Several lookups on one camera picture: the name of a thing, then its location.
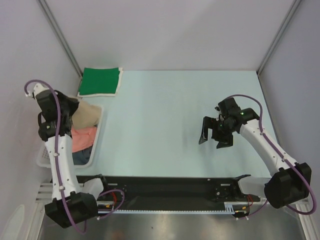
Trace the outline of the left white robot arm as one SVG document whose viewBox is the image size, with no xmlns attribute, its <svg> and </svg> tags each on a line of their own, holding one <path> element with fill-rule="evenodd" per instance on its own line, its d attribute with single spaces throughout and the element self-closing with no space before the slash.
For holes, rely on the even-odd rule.
<svg viewBox="0 0 320 240">
<path fill-rule="evenodd" d="M 33 90 L 28 85 L 34 83 Z M 78 223 L 98 215 L 97 200 L 110 196 L 111 188 L 96 175 L 80 186 L 72 156 L 72 116 L 79 102 L 54 90 L 42 80 L 30 80 L 24 86 L 27 97 L 37 101 L 38 135 L 49 154 L 52 174 L 52 201 L 45 205 L 46 215 L 60 227 L 77 227 Z"/>
</svg>

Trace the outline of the beige t shirt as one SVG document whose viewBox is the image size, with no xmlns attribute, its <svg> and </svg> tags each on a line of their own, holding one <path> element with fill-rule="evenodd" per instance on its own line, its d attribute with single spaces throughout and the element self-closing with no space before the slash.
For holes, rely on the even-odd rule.
<svg viewBox="0 0 320 240">
<path fill-rule="evenodd" d="M 100 122 L 102 108 L 98 105 L 92 105 L 82 99 L 77 99 L 78 108 L 72 115 L 72 126 L 76 130 L 90 128 L 98 125 Z"/>
</svg>

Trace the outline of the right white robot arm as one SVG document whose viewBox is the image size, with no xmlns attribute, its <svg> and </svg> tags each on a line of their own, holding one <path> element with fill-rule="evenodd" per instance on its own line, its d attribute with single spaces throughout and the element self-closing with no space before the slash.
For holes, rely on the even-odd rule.
<svg viewBox="0 0 320 240">
<path fill-rule="evenodd" d="M 298 163 L 268 134 L 262 118 L 263 110 L 242 109 L 231 95 L 218 103 L 218 117 L 205 116 L 198 143 L 209 138 L 217 141 L 217 148 L 233 146 L 233 134 L 240 134 L 257 152 L 267 167 L 270 177 L 246 176 L 230 188 L 231 196 L 242 201 L 248 195 L 265 198 L 272 207 L 287 207 L 307 197 L 312 208 L 317 201 L 311 189 L 312 170 L 307 163 Z"/>
</svg>

